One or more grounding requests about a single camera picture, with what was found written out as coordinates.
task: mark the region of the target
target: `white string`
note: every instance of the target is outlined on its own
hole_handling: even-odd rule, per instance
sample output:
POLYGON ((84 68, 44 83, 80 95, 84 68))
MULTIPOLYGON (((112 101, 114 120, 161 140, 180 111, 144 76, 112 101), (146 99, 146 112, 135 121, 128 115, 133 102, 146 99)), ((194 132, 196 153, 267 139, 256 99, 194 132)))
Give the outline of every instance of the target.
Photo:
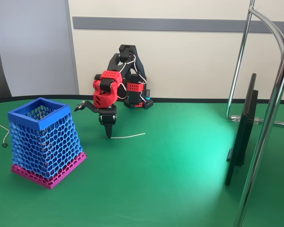
POLYGON ((9 130, 7 128, 3 127, 2 125, 0 125, 0 127, 4 128, 6 131, 8 131, 8 133, 6 133, 5 137, 3 138, 3 143, 5 143, 5 139, 9 134, 9 130))
POLYGON ((141 136, 141 135, 145 135, 145 133, 141 133, 141 134, 137 134, 137 135, 132 135, 132 136, 111 137, 111 139, 124 139, 124 138, 130 138, 130 137, 141 136))

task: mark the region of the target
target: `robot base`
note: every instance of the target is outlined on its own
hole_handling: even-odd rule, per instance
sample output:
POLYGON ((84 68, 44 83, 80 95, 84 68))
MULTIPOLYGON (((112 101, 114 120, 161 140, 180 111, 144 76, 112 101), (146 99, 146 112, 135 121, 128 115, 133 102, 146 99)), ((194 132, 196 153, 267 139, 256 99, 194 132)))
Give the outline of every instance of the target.
MULTIPOLYGON (((128 101, 128 98, 124 100, 124 105, 127 106, 130 109, 133 109, 135 107, 137 107, 135 104, 130 104, 128 101)), ((150 100, 146 100, 146 102, 142 102, 142 106, 145 110, 147 110, 148 108, 152 107, 153 105, 153 101, 150 100)))

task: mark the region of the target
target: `black monitor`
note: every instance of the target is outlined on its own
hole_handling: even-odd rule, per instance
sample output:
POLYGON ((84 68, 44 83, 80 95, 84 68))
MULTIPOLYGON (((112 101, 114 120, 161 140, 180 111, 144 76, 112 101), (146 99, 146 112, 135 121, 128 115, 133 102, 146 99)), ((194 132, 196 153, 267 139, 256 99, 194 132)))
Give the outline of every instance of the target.
POLYGON ((257 90, 254 90, 256 82, 256 74, 253 73, 249 83, 243 111, 240 118, 239 128, 233 148, 230 149, 227 161, 229 166, 227 170, 225 185, 229 186, 235 166, 244 164, 245 151, 254 124, 256 106, 257 106, 257 90))

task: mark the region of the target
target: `3d printed basket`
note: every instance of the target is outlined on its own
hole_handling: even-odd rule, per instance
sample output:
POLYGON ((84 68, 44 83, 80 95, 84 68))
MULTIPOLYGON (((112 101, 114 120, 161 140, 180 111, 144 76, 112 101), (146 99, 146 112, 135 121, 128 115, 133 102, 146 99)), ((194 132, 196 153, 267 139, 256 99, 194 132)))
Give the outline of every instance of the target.
POLYGON ((38 98, 8 118, 12 172, 52 189, 86 158, 68 105, 38 98))

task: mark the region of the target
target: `white cable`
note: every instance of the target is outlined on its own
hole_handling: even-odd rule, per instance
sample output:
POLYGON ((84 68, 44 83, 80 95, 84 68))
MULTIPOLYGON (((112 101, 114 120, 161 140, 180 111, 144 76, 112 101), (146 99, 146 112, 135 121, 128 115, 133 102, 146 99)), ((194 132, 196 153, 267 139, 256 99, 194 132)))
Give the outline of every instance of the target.
POLYGON ((135 56, 134 54, 133 54, 133 57, 134 57, 134 59, 133 59, 132 61, 130 61, 130 62, 125 62, 125 63, 124 63, 124 66, 123 66, 122 69, 119 71, 120 73, 122 72, 122 70, 125 68, 125 66, 126 66, 127 64, 136 62, 136 56, 135 56))
POLYGON ((120 83, 120 84, 123 86, 124 90, 126 91, 126 96, 125 96, 124 98, 118 96, 118 98, 120 98, 120 99, 126 99, 126 98, 127 98, 127 89, 126 89, 124 83, 120 83))
POLYGON ((146 102, 146 100, 142 97, 142 92, 140 93, 140 98, 141 98, 144 102, 146 102))
POLYGON ((5 139, 9 134, 9 130, 7 128, 5 128, 4 126, 0 125, 0 127, 4 128, 6 131, 8 131, 8 133, 6 133, 5 137, 3 138, 3 143, 5 143, 5 139))
POLYGON ((124 138, 130 138, 130 137, 141 136, 141 135, 145 135, 145 133, 141 133, 141 134, 137 134, 137 135, 132 135, 132 136, 111 137, 111 139, 124 139, 124 138))
POLYGON ((135 56, 134 54, 133 54, 133 56, 134 56, 134 60, 135 60, 135 61, 134 61, 134 64, 133 64, 133 65, 134 65, 134 69, 135 69, 136 73, 137 73, 137 74, 144 80, 144 82, 145 82, 145 83, 141 83, 141 82, 140 82, 140 83, 141 83, 141 84, 146 84, 146 83, 147 83, 146 79, 144 79, 144 78, 141 76, 141 74, 138 72, 138 70, 137 70, 137 67, 136 67, 136 56, 135 56))

